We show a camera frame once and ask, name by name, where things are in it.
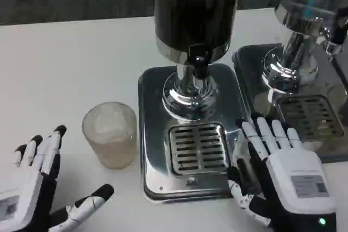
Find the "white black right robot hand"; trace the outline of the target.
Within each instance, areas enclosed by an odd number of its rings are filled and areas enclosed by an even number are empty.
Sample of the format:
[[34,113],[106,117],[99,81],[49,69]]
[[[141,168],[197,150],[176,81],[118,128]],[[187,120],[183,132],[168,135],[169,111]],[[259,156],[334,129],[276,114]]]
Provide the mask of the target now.
[[318,155],[289,124],[257,112],[251,119],[236,125],[262,196],[250,193],[241,170],[231,166],[228,186],[239,208],[272,231],[337,231],[337,205]]

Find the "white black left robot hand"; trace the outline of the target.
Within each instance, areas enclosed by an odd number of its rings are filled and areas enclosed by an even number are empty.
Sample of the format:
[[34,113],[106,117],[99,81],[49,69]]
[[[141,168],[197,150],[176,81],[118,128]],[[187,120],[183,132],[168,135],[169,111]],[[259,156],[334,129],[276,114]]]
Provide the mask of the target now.
[[14,151],[8,170],[1,171],[1,231],[73,231],[114,194],[110,184],[52,211],[67,131],[57,126],[43,138],[35,135]]

